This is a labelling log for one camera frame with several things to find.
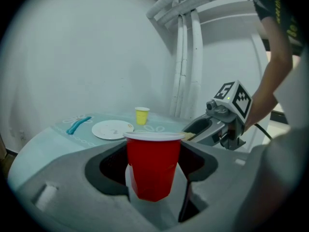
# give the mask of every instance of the blue object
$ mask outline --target blue object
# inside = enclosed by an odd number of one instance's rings
[[[68,135],[73,135],[74,132],[76,131],[76,129],[77,129],[81,124],[83,124],[85,121],[87,121],[87,120],[89,120],[89,119],[91,119],[91,116],[88,116],[88,117],[86,117],[86,118],[83,118],[83,119],[81,119],[81,120],[76,121],[76,122],[71,126],[71,128],[69,128],[69,129],[67,130],[67,134],[68,134]]]

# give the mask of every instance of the white plate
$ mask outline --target white plate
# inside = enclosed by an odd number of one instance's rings
[[[101,139],[115,140],[124,138],[125,132],[131,132],[134,127],[122,120],[106,120],[95,124],[92,133]]]

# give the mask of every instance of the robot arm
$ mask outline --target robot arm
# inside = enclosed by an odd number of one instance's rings
[[[206,113],[183,131],[195,134],[189,139],[191,142],[209,146],[220,143],[226,149],[235,150],[245,144],[239,137],[244,132],[251,105],[252,99],[240,81],[225,83],[206,103]]]

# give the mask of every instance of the yellow cup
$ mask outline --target yellow cup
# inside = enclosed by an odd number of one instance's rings
[[[147,117],[149,113],[149,108],[147,107],[136,107],[136,123],[138,125],[145,125],[147,122]]]

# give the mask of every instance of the light blue table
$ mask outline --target light blue table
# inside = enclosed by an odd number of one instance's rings
[[[92,118],[80,125],[74,135],[66,134],[71,124],[86,116]],[[9,171],[8,184],[11,189],[16,191],[40,169],[60,156],[116,142],[99,139],[91,132],[96,123],[112,119],[131,123],[134,131],[151,132],[181,132],[189,123],[185,119],[154,113],[149,113],[148,121],[144,126],[136,124],[135,113],[93,113],[64,119],[37,134],[22,148]]]

